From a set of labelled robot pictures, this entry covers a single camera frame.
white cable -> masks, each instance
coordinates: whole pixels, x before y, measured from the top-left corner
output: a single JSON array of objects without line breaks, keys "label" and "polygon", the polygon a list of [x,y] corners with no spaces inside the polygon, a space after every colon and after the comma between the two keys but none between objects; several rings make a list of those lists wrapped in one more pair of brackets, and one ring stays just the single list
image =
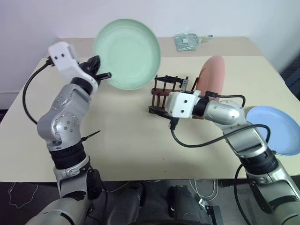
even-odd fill
[{"label": "white cable", "polygon": [[118,188],[116,188],[116,189],[114,189],[114,190],[112,190],[112,191],[107,191],[108,193],[114,193],[114,192],[116,192],[117,190],[119,190],[119,189],[121,189],[121,188],[123,188],[123,187],[125,187],[127,184],[129,184],[130,183],[130,181],[128,181],[126,184],[123,184],[121,187],[118,187]]},{"label": "white cable", "polygon": [[144,181],[148,183],[157,183],[160,182],[161,180],[144,180]]},{"label": "white cable", "polygon": [[197,189],[197,185],[196,185],[196,180],[194,180],[195,188],[194,188],[194,186],[192,185],[191,180],[189,180],[189,184],[191,185],[193,191],[195,191],[196,194],[197,194],[200,198],[203,198],[203,199],[204,199],[205,201],[207,201],[207,202],[214,200],[214,199],[216,198],[217,194],[218,194],[218,180],[217,180],[217,183],[216,183],[215,180],[213,180],[214,187],[213,187],[213,190],[212,190],[212,192],[211,192],[211,194],[210,194],[209,196],[203,196],[203,195],[199,194],[198,189]]},{"label": "white cable", "polygon": [[210,198],[215,193],[215,189],[216,189],[216,181],[215,180],[213,180],[214,187],[213,187],[212,192],[211,192],[211,194],[209,196],[203,196],[203,195],[199,194],[198,189],[197,189],[196,179],[194,180],[194,184],[195,184],[196,192],[199,195],[199,197],[201,197],[201,198]]},{"label": "white cable", "polygon": [[15,182],[13,182],[13,183],[11,184],[10,189],[8,190],[8,195],[9,195],[9,205],[14,205],[14,206],[17,208],[17,210],[20,209],[20,208],[22,208],[24,205],[27,205],[28,203],[32,202],[33,196],[34,196],[34,194],[36,193],[36,191],[38,190],[38,185],[37,185],[37,188],[34,190],[34,192],[33,192],[33,194],[32,194],[31,200],[30,200],[29,202],[24,203],[24,204],[21,205],[21,206],[17,206],[16,204],[10,202],[10,201],[11,201],[11,195],[10,195],[10,193],[13,191],[14,187],[15,187]]},{"label": "white cable", "polygon": [[[161,180],[154,180],[154,181],[151,181],[151,180],[145,180],[145,182],[149,182],[149,183],[156,183],[156,182],[160,182]],[[118,187],[118,188],[116,188],[116,189],[114,189],[114,190],[112,190],[112,191],[107,191],[108,193],[114,193],[114,192],[116,192],[117,190],[119,190],[119,189],[121,189],[121,188],[123,188],[123,187],[125,187],[127,184],[129,184],[130,183],[130,181],[128,181],[126,184],[124,184],[124,185],[122,185],[121,187]]]},{"label": "white cable", "polygon": [[215,196],[213,197],[213,198],[211,198],[211,199],[209,199],[209,200],[206,200],[207,202],[210,202],[210,201],[212,201],[212,200],[214,200],[215,198],[216,198],[216,196],[218,195],[218,180],[217,180],[217,192],[216,192],[216,194],[215,194]]}]

table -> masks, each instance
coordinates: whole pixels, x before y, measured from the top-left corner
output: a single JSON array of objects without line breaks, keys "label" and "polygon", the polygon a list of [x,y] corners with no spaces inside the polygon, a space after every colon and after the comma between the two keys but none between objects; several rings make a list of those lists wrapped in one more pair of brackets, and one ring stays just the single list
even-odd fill
[{"label": "table", "polygon": [[[158,76],[189,76],[187,90],[190,90],[211,55],[209,46],[205,48],[208,49],[207,56],[163,54]],[[300,102],[264,56],[260,53],[248,56],[223,53],[223,56],[225,82],[222,94],[244,95],[246,111],[256,105],[270,105],[285,111],[300,124]],[[42,59],[37,68],[44,62]],[[232,179],[240,162],[225,141],[198,149],[184,148],[172,139],[169,120],[148,113],[153,83],[128,91],[102,82],[92,96],[89,112],[81,124],[81,134],[86,136],[101,130],[84,146],[102,179]],[[47,67],[32,81],[27,105],[36,120],[50,109],[64,84],[67,84],[66,80],[54,67]],[[222,132],[210,121],[181,119],[176,135],[182,142],[193,144],[219,137]],[[38,136],[36,125],[23,111],[22,92],[0,124],[0,142],[0,181],[56,181],[45,141]],[[300,174],[300,155],[278,158],[290,175]],[[240,177],[245,177],[243,170]]]}]

plate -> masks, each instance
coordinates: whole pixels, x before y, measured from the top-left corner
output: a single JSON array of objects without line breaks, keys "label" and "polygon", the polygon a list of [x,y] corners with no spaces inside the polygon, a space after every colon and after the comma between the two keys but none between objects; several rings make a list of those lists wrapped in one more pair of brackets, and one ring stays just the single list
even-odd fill
[{"label": "plate", "polygon": [[212,91],[221,95],[224,79],[224,59],[220,55],[215,55],[210,57],[203,65],[199,74],[196,90],[201,91],[202,96],[205,96],[207,91]]},{"label": "plate", "polygon": [[98,34],[93,51],[101,59],[100,73],[111,72],[107,81],[124,90],[141,88],[158,72],[161,52],[154,33],[136,20],[120,19]]},{"label": "plate", "polygon": [[[300,153],[300,127],[285,112],[270,106],[258,106],[248,112],[247,120],[253,124],[265,124],[271,129],[268,146],[277,154],[294,156]],[[262,127],[258,130],[266,138],[267,131]]]}]

cable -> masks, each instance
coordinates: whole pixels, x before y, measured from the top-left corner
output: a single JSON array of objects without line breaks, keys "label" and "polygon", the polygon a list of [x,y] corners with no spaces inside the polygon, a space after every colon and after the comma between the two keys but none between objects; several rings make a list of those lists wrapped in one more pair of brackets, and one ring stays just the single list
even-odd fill
[{"label": "cable", "polygon": [[245,103],[246,103],[246,98],[243,95],[218,95],[215,92],[212,91],[207,91],[205,93],[206,97],[213,97],[213,98],[241,98],[243,100],[242,102],[242,107],[244,108]]},{"label": "cable", "polygon": [[221,141],[222,139],[228,138],[228,137],[230,137],[232,135],[235,135],[235,134],[237,134],[237,133],[239,133],[241,131],[248,130],[248,129],[251,129],[251,128],[265,128],[267,130],[267,132],[268,132],[267,138],[266,138],[266,142],[269,141],[271,131],[270,131],[270,128],[268,126],[264,125],[264,124],[253,124],[253,125],[249,125],[247,127],[242,127],[242,128],[240,128],[238,130],[232,131],[232,132],[230,132],[230,133],[228,133],[226,135],[223,135],[223,136],[218,137],[218,138],[216,138],[216,139],[214,139],[212,141],[209,141],[209,142],[206,142],[206,143],[202,143],[202,144],[184,144],[180,140],[178,140],[178,138],[176,137],[173,129],[171,130],[171,133],[172,133],[172,136],[173,136],[174,140],[178,144],[182,145],[183,147],[186,147],[186,148],[200,148],[200,147],[204,147],[204,146],[213,144],[215,142]]},{"label": "cable", "polygon": [[98,223],[99,225],[102,225],[102,223],[100,222],[100,220],[98,220],[97,218],[91,217],[90,215],[88,215],[88,217],[89,217],[89,218],[92,218],[93,220],[96,220],[97,223]]},{"label": "cable", "polygon": [[114,190],[112,190],[112,191],[107,191],[108,193],[114,193],[114,192],[116,192],[117,190],[120,190],[121,188],[123,188],[123,187],[125,187],[127,184],[129,184],[130,183],[130,181],[128,181],[126,184],[123,184],[121,187],[118,187],[118,188],[116,188],[116,189],[114,189]]},{"label": "cable", "polygon": [[205,201],[207,201],[207,202],[210,202],[210,201],[214,200],[214,199],[217,197],[217,195],[218,195],[218,180],[217,180],[217,184],[216,184],[216,182],[215,182],[215,180],[214,180],[214,188],[213,188],[213,191],[212,191],[211,195],[209,195],[209,196],[203,196],[203,195],[199,194],[199,193],[198,193],[198,190],[195,190],[195,188],[197,189],[197,186],[195,185],[195,188],[194,188],[194,186],[192,185],[191,180],[189,180],[189,183],[190,183],[192,189],[196,192],[196,194],[198,194],[198,196],[199,196],[200,198],[203,198],[203,199],[204,199]]},{"label": "cable", "polygon": [[19,209],[22,208],[24,205],[27,205],[27,204],[29,204],[30,202],[32,202],[33,196],[34,196],[34,194],[36,193],[36,191],[38,190],[38,185],[37,185],[37,188],[34,190],[34,192],[33,192],[33,194],[32,194],[32,197],[31,197],[30,201],[24,203],[24,204],[21,205],[21,206],[17,206],[16,204],[10,202],[10,201],[11,201],[11,195],[10,195],[10,193],[13,191],[13,189],[14,189],[14,187],[15,187],[15,184],[16,184],[16,182],[13,182],[13,183],[11,184],[10,188],[8,189],[9,205],[14,205],[14,206],[17,208],[17,210],[19,210]]},{"label": "cable", "polygon": [[195,184],[195,188],[196,188],[197,194],[198,194],[200,197],[202,197],[202,198],[210,198],[210,197],[212,197],[212,196],[214,195],[214,193],[215,193],[215,189],[216,189],[216,181],[215,181],[214,179],[213,179],[213,185],[214,185],[214,187],[213,187],[212,192],[211,192],[211,194],[210,194],[209,196],[203,196],[203,195],[199,194],[198,188],[197,188],[196,179],[194,180],[194,184]]},{"label": "cable", "polygon": [[102,182],[102,180],[100,180],[101,182],[101,185],[105,191],[105,203],[104,203],[104,208],[103,208],[103,214],[102,214],[102,221],[104,221],[104,218],[105,218],[105,213],[106,213],[106,208],[107,208],[107,202],[108,202],[108,194],[107,194],[107,190],[106,190],[106,187],[104,185],[104,183]]},{"label": "cable", "polygon": [[33,78],[35,78],[36,75],[38,75],[39,72],[41,72],[43,69],[45,69],[47,66],[49,65],[53,65],[53,62],[51,60],[51,58],[49,57],[46,61],[46,63],[41,67],[39,68],[37,71],[35,71],[31,76],[30,78],[28,79],[28,81],[26,82],[25,86],[24,86],[24,89],[23,89],[23,95],[22,95],[22,103],[23,103],[23,108],[24,108],[24,111],[26,113],[26,115],[29,117],[29,119],[34,122],[35,124],[38,124],[38,122],[30,115],[28,109],[27,109],[27,106],[26,106],[26,92],[27,92],[27,89],[28,89],[28,86],[29,84],[31,83],[31,81],[33,80]]},{"label": "cable", "polygon": [[217,183],[216,183],[217,191],[216,191],[215,196],[213,196],[213,198],[211,198],[209,200],[206,200],[207,202],[214,200],[216,198],[216,196],[218,195],[218,191],[219,191],[219,185],[218,185],[218,183],[219,183],[219,180],[217,180]]},{"label": "cable", "polygon": [[243,95],[217,95],[218,98],[241,98],[243,100],[242,107],[244,108],[246,103],[246,98]]},{"label": "cable", "polygon": [[243,165],[241,164],[238,169],[236,170],[236,173],[235,173],[235,176],[234,176],[234,182],[233,182],[233,192],[234,192],[234,198],[235,198],[235,201],[236,201],[236,204],[238,205],[238,209],[241,213],[241,215],[243,216],[244,220],[246,221],[247,225],[251,225],[250,221],[247,219],[241,205],[240,205],[240,201],[239,201],[239,198],[238,198],[238,192],[237,192],[237,180],[238,180],[238,175],[239,175],[239,172],[240,172],[240,169],[243,167]]},{"label": "cable", "polygon": [[144,180],[144,181],[148,183],[157,183],[160,182],[161,180]]}]

small metal object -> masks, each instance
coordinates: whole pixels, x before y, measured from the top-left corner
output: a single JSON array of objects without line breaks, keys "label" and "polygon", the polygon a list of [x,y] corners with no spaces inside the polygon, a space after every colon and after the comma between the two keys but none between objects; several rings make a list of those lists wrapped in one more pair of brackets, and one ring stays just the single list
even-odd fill
[{"label": "small metal object", "polygon": [[207,205],[207,202],[206,202],[203,198],[201,198],[201,199],[199,200],[198,204],[200,205],[200,207],[201,207],[202,209],[205,209],[205,208],[206,208],[206,205]]},{"label": "small metal object", "polygon": [[188,79],[183,80],[182,85],[180,87],[180,91],[185,92],[187,89],[187,85],[188,85]]}]

